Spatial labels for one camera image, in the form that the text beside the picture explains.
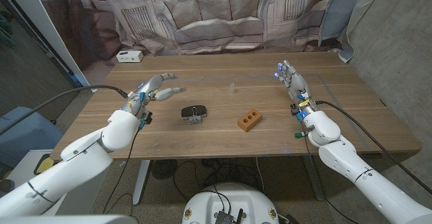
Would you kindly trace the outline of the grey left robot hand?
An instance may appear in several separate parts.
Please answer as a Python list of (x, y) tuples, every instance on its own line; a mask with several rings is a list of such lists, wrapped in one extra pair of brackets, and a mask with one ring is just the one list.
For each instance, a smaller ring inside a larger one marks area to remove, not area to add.
[(159, 90), (164, 81), (174, 80), (177, 77), (176, 74), (165, 73), (141, 81), (137, 88), (127, 95), (126, 103), (121, 110), (131, 113), (136, 117), (140, 117), (144, 112), (144, 108), (150, 103), (150, 101), (164, 101), (174, 94), (186, 91), (186, 87)]

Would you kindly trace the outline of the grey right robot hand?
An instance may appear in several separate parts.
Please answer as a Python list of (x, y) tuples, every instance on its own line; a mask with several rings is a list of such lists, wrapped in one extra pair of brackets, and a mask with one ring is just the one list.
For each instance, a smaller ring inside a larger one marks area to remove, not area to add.
[(288, 90), (288, 96), (295, 102), (298, 110), (308, 115), (319, 108), (312, 99), (306, 80), (296, 71), (286, 59), (277, 64), (278, 72), (274, 76), (282, 82)]

